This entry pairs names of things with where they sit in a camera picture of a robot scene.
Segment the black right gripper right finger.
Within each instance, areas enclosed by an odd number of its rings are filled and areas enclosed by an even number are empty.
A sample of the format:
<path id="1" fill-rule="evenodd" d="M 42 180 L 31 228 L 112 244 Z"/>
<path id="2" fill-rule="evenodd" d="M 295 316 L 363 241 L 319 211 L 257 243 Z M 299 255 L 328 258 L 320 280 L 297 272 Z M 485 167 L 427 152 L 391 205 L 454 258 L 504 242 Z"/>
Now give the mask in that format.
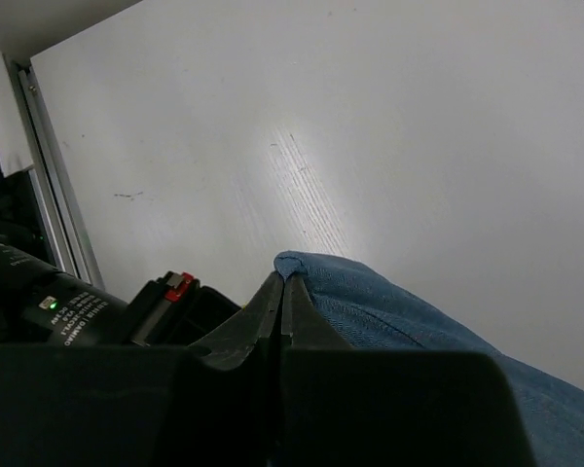
<path id="1" fill-rule="evenodd" d="M 531 466 L 503 372 L 484 354 L 348 344 L 290 276 L 281 302 L 290 466 Z"/>

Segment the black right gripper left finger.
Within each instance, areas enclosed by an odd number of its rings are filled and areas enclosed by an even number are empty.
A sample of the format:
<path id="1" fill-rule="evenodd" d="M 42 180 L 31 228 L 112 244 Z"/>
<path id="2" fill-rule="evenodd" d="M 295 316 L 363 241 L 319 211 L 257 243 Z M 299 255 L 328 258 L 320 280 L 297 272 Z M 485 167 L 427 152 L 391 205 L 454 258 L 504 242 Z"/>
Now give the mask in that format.
<path id="1" fill-rule="evenodd" d="M 283 282 L 171 345 L 0 345 L 0 466 L 266 466 Z"/>

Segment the blue fabric pillowcase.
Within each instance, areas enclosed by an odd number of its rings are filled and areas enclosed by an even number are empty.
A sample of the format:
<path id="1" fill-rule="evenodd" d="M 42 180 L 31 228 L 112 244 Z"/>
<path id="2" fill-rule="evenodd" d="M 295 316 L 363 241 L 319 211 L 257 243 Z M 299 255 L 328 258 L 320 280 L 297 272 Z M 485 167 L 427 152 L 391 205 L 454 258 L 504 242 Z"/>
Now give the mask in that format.
<path id="1" fill-rule="evenodd" d="M 351 259 L 299 251 L 274 258 L 303 277 L 310 298 L 350 344 L 389 350 L 473 351 L 507 376 L 539 466 L 584 466 L 584 391 L 516 360 L 434 305 Z"/>

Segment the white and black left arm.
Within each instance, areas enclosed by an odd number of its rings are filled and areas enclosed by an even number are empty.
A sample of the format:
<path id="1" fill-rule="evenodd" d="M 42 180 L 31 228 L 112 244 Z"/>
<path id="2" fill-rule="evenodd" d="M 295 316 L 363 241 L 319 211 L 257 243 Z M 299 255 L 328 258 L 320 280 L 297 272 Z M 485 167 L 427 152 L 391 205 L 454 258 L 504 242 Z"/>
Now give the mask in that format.
<path id="1" fill-rule="evenodd" d="M 116 298 L 39 258 L 40 232 L 17 220 L 24 209 L 0 162 L 0 343 L 186 346 L 240 310 L 186 272 Z"/>

